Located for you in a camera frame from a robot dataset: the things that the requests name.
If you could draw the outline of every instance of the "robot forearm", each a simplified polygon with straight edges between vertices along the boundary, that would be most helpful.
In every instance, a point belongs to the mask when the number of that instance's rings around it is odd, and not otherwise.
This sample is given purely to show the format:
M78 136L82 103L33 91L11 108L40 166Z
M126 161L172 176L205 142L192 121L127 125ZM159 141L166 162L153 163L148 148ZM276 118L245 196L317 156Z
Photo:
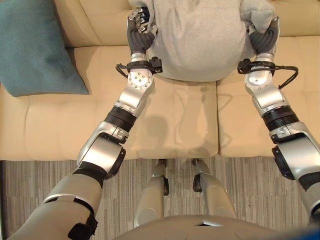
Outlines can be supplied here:
M160 59L147 61L146 50L157 27L146 33L139 31L136 22L144 11L147 9L138 8L127 19L131 62L117 65L121 74L125 75L123 68L129 72L125 90L83 145L77 169L54 187L10 240L88 240L95 233L104 180L117 174L126 155L122 144L146 105L154 86L153 74L162 72Z
M318 218L320 209L320 145L299 121L281 88L298 75L293 66L276 66L273 63L276 41L279 37L279 18L275 18L266 33L257 33L249 27L249 37L257 56L254 62L241 61L238 72L245 75L245 88L259 115L269 130L276 147L272 149L281 174L296 180L303 204L311 219ZM296 73L279 87L273 84L277 69L294 70Z

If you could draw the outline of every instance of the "beige sofa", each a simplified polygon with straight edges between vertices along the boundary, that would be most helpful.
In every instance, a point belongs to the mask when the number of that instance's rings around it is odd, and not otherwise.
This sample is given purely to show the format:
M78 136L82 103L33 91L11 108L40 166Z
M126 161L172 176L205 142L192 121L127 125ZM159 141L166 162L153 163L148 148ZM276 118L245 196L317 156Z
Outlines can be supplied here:
M1 160L76 160L126 85L126 0L54 0L65 45L90 95L12 97L0 87ZM320 1L274 0L281 21L275 63L299 76L283 89L320 141ZM275 84L291 72L278 71ZM234 71L219 82L155 77L155 89L125 144L126 159L271 156L268 130Z

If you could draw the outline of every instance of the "striped carpet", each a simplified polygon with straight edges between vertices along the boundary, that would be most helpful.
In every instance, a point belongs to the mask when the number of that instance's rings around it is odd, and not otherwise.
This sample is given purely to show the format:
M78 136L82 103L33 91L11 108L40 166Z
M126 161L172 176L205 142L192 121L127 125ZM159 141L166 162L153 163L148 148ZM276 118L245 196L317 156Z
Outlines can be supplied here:
M205 159L227 188L239 219L274 230L305 226L308 215L296 183L281 176L270 157ZM132 229L134 212L157 160L128 160L117 176L105 182L94 240L110 240ZM24 223L55 184L76 167L74 161L5 161L1 173L5 236ZM170 194L165 215L204 214L202 196L192 191L195 169L190 159L169 159Z

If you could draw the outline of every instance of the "black cable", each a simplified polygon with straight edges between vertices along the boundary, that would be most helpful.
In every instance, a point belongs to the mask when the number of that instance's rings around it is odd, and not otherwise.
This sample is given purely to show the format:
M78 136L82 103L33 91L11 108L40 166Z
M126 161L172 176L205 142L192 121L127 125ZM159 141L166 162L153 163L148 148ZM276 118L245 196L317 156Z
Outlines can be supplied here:
M126 79L128 78L128 75L125 74L124 71L122 71L122 69L127 69L127 66L122 65L122 64L120 63L120 64L117 64L117 65L115 66L115 69L116 69L122 76L124 76Z
M258 72L258 71L277 71L277 70L291 70L294 71L294 74L292 74L286 81L284 81L281 85L278 86L279 89L284 88L289 83L291 83L299 74L299 69L296 66L278 66L276 65L273 67L263 67L263 68L256 68L249 70L248 73L252 72Z

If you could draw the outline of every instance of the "gray fabric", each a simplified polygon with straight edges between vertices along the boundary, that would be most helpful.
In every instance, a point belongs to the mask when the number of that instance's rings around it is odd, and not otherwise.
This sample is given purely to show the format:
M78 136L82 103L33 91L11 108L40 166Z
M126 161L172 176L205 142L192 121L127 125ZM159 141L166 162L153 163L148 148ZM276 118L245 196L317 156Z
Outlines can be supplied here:
M162 59L162 76L185 81L217 81L243 58L254 55L246 26L260 33L274 7L268 0L130 0L147 6L159 28L148 54Z
M14 97L88 94L65 49L51 0L0 2L0 82Z

